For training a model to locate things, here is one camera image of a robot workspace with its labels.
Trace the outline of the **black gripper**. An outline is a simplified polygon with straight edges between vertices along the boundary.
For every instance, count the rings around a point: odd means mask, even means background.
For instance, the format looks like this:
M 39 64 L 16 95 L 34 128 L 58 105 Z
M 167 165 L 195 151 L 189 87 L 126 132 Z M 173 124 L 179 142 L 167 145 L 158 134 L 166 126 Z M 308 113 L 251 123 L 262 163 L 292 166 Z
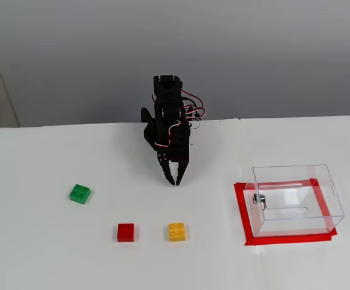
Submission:
M 169 161 L 178 163 L 176 185 L 180 185 L 189 164 L 190 127 L 185 121 L 176 120 L 158 131 L 155 141 L 157 159 L 166 179 L 175 185 Z

